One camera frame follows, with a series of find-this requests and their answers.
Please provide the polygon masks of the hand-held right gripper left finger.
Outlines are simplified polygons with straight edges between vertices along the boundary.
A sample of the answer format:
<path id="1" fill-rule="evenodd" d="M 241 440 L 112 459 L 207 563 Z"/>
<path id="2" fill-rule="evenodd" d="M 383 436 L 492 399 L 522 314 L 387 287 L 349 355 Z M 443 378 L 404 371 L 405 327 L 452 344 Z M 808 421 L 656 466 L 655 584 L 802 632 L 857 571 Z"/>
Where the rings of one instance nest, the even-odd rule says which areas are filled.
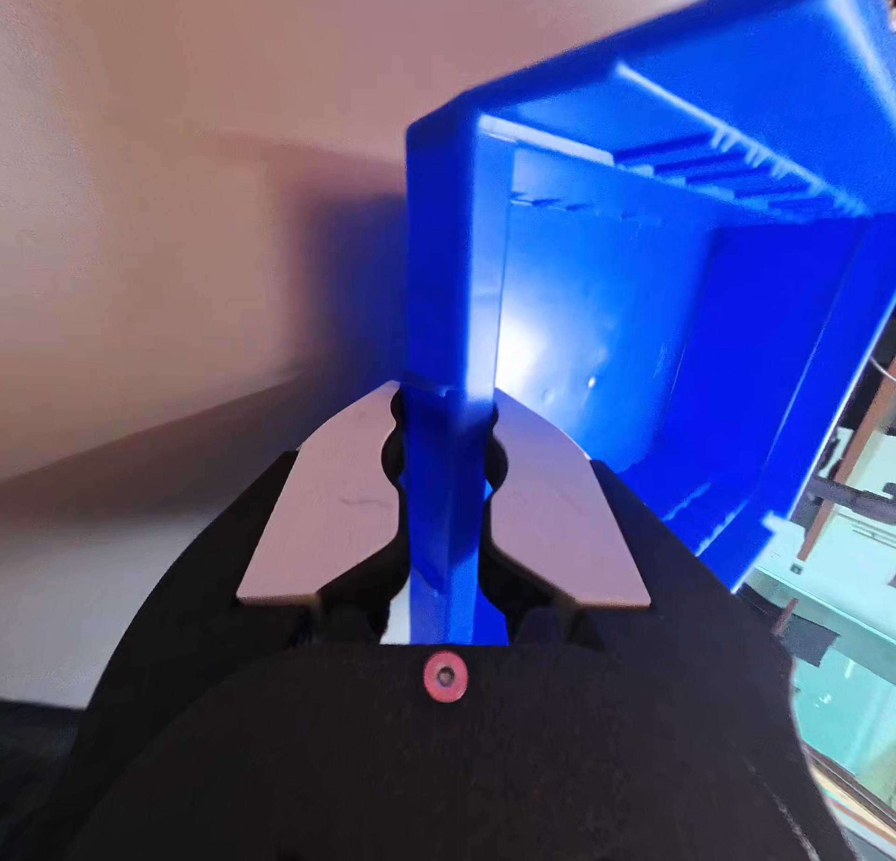
<path id="1" fill-rule="evenodd" d="M 409 579 L 401 391 L 387 381 L 327 419 L 295 461 L 237 590 L 304 609 L 320 634 L 382 638 Z"/>

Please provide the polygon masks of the blue plastic bin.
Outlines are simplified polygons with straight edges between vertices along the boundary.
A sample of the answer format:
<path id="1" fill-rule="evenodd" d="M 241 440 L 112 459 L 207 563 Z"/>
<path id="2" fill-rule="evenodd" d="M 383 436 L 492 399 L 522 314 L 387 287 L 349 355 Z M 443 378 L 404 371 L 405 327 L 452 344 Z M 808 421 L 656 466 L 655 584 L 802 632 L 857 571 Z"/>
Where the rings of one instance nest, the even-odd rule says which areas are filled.
<path id="1" fill-rule="evenodd" d="M 894 305 L 887 0 L 702 0 L 406 134 L 410 637 L 474 641 L 503 395 L 730 590 Z"/>

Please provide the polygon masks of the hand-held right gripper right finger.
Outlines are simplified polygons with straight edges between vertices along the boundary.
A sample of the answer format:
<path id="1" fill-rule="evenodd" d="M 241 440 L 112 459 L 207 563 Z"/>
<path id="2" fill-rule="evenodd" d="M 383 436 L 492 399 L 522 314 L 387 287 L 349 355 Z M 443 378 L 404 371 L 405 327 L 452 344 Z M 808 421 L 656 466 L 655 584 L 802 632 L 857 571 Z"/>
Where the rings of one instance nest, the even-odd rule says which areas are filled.
<path id="1" fill-rule="evenodd" d="M 483 593 L 508 637 L 527 620 L 569 635 L 592 610 L 643 611 L 651 597 L 592 469 L 564 430 L 496 390 L 487 446 Z"/>

